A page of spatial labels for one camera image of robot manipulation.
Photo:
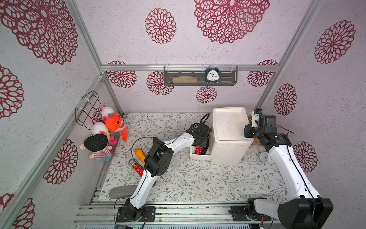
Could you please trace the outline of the white three-drawer cabinet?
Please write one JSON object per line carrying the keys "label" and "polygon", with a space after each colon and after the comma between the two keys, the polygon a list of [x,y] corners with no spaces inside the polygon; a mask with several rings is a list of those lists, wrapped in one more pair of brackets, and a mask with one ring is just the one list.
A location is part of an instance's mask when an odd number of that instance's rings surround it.
{"label": "white three-drawer cabinet", "polygon": [[196,147],[190,147],[190,161],[210,161],[214,165],[224,166],[238,165],[254,141],[244,137],[245,126],[248,124],[244,107],[213,109],[208,150],[205,155],[197,155],[194,153]]}

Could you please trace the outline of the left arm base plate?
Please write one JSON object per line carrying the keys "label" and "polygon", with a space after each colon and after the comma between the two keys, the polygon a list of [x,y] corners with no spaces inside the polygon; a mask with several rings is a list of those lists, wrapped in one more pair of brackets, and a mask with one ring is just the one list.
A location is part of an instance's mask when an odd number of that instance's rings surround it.
{"label": "left arm base plate", "polygon": [[143,206],[139,209],[134,207],[128,200],[122,205],[116,216],[116,222],[154,222],[156,215],[156,207]]}

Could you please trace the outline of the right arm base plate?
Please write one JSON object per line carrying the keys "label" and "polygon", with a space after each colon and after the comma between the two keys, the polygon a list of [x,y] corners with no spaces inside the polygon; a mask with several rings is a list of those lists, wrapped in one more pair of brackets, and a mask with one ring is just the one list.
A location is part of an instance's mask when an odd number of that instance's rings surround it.
{"label": "right arm base plate", "polygon": [[256,212],[254,201],[262,198],[249,198],[245,205],[231,206],[229,213],[232,215],[233,221],[267,221],[271,220],[270,216]]}

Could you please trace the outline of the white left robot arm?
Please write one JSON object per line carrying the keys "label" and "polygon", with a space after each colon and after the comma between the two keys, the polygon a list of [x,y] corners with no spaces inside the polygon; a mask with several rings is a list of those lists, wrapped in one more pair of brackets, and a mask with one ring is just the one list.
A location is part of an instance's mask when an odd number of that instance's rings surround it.
{"label": "white left robot arm", "polygon": [[153,146],[144,160],[142,178],[134,193],[125,200],[122,207],[123,212],[136,220],[142,214],[153,184],[168,170],[174,154],[192,146],[205,147],[209,133],[210,128],[205,123],[199,122],[191,125],[189,129],[174,140],[163,142],[154,137]]}

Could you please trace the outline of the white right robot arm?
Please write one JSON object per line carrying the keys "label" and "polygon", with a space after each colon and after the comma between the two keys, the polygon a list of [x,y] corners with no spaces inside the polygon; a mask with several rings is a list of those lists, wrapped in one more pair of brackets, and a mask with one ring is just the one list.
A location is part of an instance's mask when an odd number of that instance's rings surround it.
{"label": "white right robot arm", "polygon": [[249,198],[244,214],[250,220],[262,215],[278,219],[286,229],[321,229],[334,209],[331,200],[322,198],[307,178],[288,135],[278,133],[276,117],[261,112],[252,112],[244,136],[259,141],[265,148],[262,159],[276,164],[288,191],[288,202]]}

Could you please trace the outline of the glitter silver microphone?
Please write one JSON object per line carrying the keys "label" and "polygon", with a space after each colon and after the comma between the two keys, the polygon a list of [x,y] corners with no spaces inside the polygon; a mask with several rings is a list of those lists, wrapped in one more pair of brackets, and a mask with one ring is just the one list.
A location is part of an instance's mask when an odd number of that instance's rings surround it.
{"label": "glitter silver microphone", "polygon": [[141,147],[140,147],[140,149],[143,151],[143,153],[144,153],[144,155],[146,156],[148,153],[149,153],[149,151],[150,151],[150,148],[147,146],[147,145],[145,145],[145,144],[143,144]]}

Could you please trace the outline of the red glitter microphone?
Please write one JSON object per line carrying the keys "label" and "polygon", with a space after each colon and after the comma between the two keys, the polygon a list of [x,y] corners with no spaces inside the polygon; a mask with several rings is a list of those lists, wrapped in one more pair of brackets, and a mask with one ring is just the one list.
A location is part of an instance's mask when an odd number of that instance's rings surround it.
{"label": "red glitter microphone", "polygon": [[202,151],[203,151],[203,147],[197,147],[194,154],[195,155],[201,155],[202,154]]}
{"label": "red glitter microphone", "polygon": [[134,160],[129,161],[129,165],[142,177],[144,174],[144,168],[136,163]]}

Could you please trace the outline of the orange microphone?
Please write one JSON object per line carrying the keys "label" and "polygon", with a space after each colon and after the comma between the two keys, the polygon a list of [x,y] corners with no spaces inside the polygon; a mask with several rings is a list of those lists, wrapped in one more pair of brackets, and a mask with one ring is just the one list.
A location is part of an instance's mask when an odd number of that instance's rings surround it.
{"label": "orange microphone", "polygon": [[135,155],[145,164],[145,154],[144,152],[140,149],[140,148],[137,148],[135,151],[134,151]]}

